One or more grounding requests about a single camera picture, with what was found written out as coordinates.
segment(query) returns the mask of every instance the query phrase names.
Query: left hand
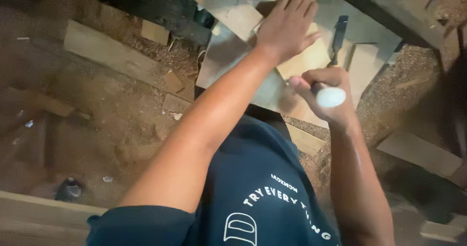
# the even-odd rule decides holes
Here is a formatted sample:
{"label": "left hand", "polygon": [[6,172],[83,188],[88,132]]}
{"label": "left hand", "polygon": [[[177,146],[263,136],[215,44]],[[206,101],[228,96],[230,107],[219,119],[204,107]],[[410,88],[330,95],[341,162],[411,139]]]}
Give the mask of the left hand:
{"label": "left hand", "polygon": [[306,36],[317,11],[315,0],[279,0],[258,31],[256,47],[276,65],[303,52],[320,36],[318,32]]}

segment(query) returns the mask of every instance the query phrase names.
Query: t-shirt sleeve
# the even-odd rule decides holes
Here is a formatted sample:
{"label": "t-shirt sleeve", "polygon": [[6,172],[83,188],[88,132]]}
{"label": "t-shirt sleeve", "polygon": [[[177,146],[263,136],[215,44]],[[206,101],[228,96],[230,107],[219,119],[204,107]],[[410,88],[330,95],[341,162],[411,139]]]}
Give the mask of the t-shirt sleeve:
{"label": "t-shirt sleeve", "polygon": [[114,208],[87,222],[88,246],[181,245],[195,215],[162,206]]}

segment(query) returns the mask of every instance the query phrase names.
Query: dirt floor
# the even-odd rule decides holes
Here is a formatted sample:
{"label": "dirt floor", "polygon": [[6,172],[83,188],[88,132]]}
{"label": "dirt floor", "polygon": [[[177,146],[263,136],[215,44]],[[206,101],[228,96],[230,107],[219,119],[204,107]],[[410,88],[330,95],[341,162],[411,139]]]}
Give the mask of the dirt floor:
{"label": "dirt floor", "polygon": [[[441,0],[435,15],[458,25],[467,19],[466,6],[466,0]],[[177,121],[171,114],[173,110],[162,107],[166,92],[64,52],[68,19],[101,31],[178,71],[187,92],[193,90],[197,58],[203,48],[181,39],[175,40],[169,51],[168,46],[140,36],[140,18],[97,0],[37,0],[32,12],[0,6],[0,19],[0,90],[14,86],[43,92],[91,115],[86,120],[19,106],[1,109],[2,123],[16,123],[29,114],[35,124],[47,121],[49,151],[45,162],[31,152],[18,155],[18,150],[37,150],[39,133],[28,133],[27,128],[20,127],[4,134],[0,141],[0,189],[53,198],[56,187],[73,177],[83,185],[83,194],[76,203],[114,207]],[[433,50],[406,45],[395,63],[373,80],[357,108],[378,176],[393,208],[398,245],[422,245],[418,229],[425,217],[390,182],[396,169],[409,164],[375,146],[393,130],[403,129],[448,148],[449,141],[438,130],[443,116],[441,79]],[[329,132],[294,118],[284,120],[326,141],[315,157],[302,153],[300,161],[321,205],[332,218]]]}

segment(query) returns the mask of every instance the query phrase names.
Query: sawdust-covered floor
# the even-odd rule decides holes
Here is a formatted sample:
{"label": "sawdust-covered floor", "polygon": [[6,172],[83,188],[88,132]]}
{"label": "sawdust-covered floor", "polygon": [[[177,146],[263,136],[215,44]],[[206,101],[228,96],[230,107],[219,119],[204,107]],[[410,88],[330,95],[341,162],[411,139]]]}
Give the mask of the sawdust-covered floor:
{"label": "sawdust-covered floor", "polygon": [[[437,16],[442,14],[453,23],[467,19],[467,10],[462,10],[466,0],[448,1],[447,6],[441,3]],[[55,141],[51,156],[54,163],[37,167],[29,163],[31,158],[26,158],[31,154],[5,156],[8,159],[1,161],[0,189],[52,198],[59,183],[74,177],[84,185],[83,195],[75,202],[106,208],[115,206],[146,168],[148,158],[161,145],[176,120],[170,111],[162,108],[166,92],[64,52],[62,44],[67,20],[73,19],[106,33],[177,70],[185,81],[196,79],[201,48],[182,39],[176,40],[168,51],[168,47],[140,37],[141,19],[97,0],[37,0],[31,12],[0,7],[0,19],[0,86],[41,91],[92,114],[89,121],[53,116]],[[17,37],[30,37],[30,40],[17,40]],[[375,78],[359,103],[357,114],[392,205],[405,202],[385,178],[394,168],[407,164],[374,147],[400,127],[410,128],[432,143],[445,144],[435,124],[431,123],[440,115],[433,107],[440,101],[437,95],[441,73],[433,50],[404,46],[395,63]],[[293,118],[284,119],[326,141],[318,155],[300,154],[300,161],[321,205],[331,216],[328,130]],[[433,126],[421,126],[430,123]],[[27,138],[23,131],[3,138],[1,150],[17,145],[17,139]],[[103,177],[106,176],[113,181],[105,182]],[[398,236],[404,238],[398,241],[399,245],[410,245],[403,230],[396,229],[396,238]]]}

